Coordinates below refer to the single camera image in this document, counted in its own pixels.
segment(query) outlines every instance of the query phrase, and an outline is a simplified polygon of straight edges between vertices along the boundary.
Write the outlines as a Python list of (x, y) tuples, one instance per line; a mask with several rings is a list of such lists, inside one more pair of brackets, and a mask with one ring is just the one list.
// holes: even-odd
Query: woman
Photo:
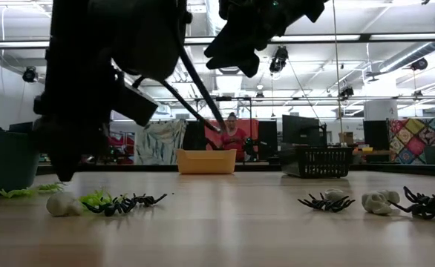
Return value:
[(236, 122), (238, 118), (234, 112), (230, 113), (227, 117), (227, 132), (221, 135), (220, 140), (223, 144), (224, 150), (237, 150), (235, 155), (235, 160), (238, 162), (244, 161), (244, 150), (243, 145), (246, 140), (246, 132), (240, 128), (236, 127)]

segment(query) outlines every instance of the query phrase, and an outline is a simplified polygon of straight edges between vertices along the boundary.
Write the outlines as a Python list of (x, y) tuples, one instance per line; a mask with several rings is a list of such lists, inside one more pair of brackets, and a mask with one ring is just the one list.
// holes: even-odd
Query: desk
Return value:
[[(0, 197), (0, 266), (435, 266), (435, 220), (397, 212), (379, 217), (360, 204), (367, 191), (402, 193), (403, 185), (435, 194), (435, 177), (357, 171), (343, 179), (78, 173), (67, 187), (78, 196), (100, 187), (113, 195), (169, 196), (155, 208), (112, 218), (52, 218), (46, 196)], [(326, 188), (356, 202), (340, 214), (297, 202)]]

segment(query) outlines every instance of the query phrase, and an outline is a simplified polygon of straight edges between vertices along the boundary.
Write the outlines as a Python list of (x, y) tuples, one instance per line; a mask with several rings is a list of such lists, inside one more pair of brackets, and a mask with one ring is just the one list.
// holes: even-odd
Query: black plastic spider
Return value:
[(308, 200), (298, 200), (298, 201), (307, 207), (318, 209), (321, 211), (332, 211), (335, 213), (340, 212), (345, 208), (349, 207), (353, 202), (355, 202), (355, 200), (347, 200), (349, 196), (345, 196), (338, 201), (331, 201), (331, 200), (326, 200), (323, 197), (322, 193), (320, 193), (321, 200), (317, 200), (314, 196), (312, 196), (312, 194), (308, 194), (308, 195), (312, 198), (311, 202)]
[(140, 197), (137, 197), (137, 195), (134, 193), (134, 197), (131, 198), (131, 200), (129, 199), (125, 199), (126, 202), (132, 202), (133, 204), (143, 204), (145, 207), (149, 207), (151, 205), (155, 205), (157, 204), (159, 201), (161, 201), (162, 199), (164, 199), (166, 196), (168, 196), (168, 194), (163, 194), (161, 197), (159, 197), (158, 199), (153, 198), (153, 196), (147, 196), (146, 194), (143, 194)]
[(421, 193), (414, 194), (407, 186), (404, 187), (404, 195), (414, 204), (404, 208), (394, 202), (389, 201), (389, 203), (404, 212), (411, 212), (412, 217), (422, 217), (424, 220), (435, 218), (435, 195), (429, 197)]
[(136, 203), (134, 202), (127, 202), (126, 199), (122, 200), (122, 202), (117, 201), (117, 198), (114, 198), (111, 203), (107, 203), (104, 205), (100, 205), (98, 208), (87, 204), (86, 202), (83, 202), (82, 204), (87, 207), (89, 211), (92, 211), (94, 213), (101, 213), (104, 212), (104, 215), (107, 217), (113, 216), (115, 214), (115, 211), (118, 211), (119, 214), (122, 212), (124, 214), (127, 214), (130, 212), (133, 208), (135, 208)]

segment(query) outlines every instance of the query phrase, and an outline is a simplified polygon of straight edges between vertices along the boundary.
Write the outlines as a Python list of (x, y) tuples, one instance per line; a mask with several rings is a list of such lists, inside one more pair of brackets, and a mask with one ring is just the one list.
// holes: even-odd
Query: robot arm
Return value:
[[(237, 66), (254, 76), (259, 65), (255, 50), (263, 50), (273, 36), (283, 35), (302, 16), (316, 21), (326, 1), (220, 0), (220, 16), (228, 22), (205, 51), (211, 58), (208, 68)], [(193, 113), (165, 82), (178, 58), (220, 123), (220, 129), (207, 126), (226, 129), (183, 47), (186, 24), (192, 21), (186, 4), (186, 0), (53, 2), (45, 92), (34, 104), (42, 118), (33, 138), (38, 149), (49, 154), (61, 181), (71, 180), (81, 154), (99, 154), (107, 148), (112, 110), (138, 125), (148, 123), (157, 104), (136, 89), (142, 80), (162, 82)], [(134, 88), (125, 85), (123, 73), (140, 76)]]

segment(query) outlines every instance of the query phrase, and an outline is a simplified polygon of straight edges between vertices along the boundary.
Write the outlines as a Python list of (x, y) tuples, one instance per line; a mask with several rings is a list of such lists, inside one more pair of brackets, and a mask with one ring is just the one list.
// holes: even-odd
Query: red shirt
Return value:
[(224, 150), (237, 150), (235, 155), (236, 160), (243, 161), (244, 160), (244, 151), (243, 145), (244, 140), (246, 139), (246, 132), (240, 128), (236, 130), (234, 135), (230, 136), (229, 133), (224, 133), (220, 136), (220, 140), (223, 143)]

